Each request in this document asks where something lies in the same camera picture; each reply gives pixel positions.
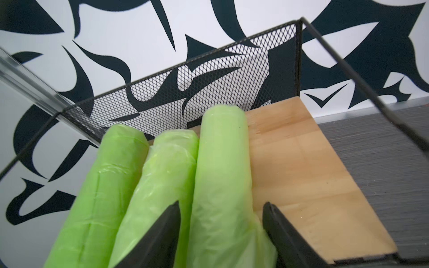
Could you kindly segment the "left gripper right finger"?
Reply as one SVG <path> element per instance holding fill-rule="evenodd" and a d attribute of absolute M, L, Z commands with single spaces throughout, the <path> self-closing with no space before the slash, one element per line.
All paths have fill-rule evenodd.
<path fill-rule="evenodd" d="M 278 268 L 329 267 L 279 208 L 270 202 L 263 206 L 263 228 L 278 252 Z"/>

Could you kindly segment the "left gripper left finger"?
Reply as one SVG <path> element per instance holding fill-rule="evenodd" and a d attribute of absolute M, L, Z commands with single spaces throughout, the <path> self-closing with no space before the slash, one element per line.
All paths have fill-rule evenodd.
<path fill-rule="evenodd" d="M 117 268 L 172 268 L 178 247 L 181 210 L 176 201 L 161 214 Z"/>

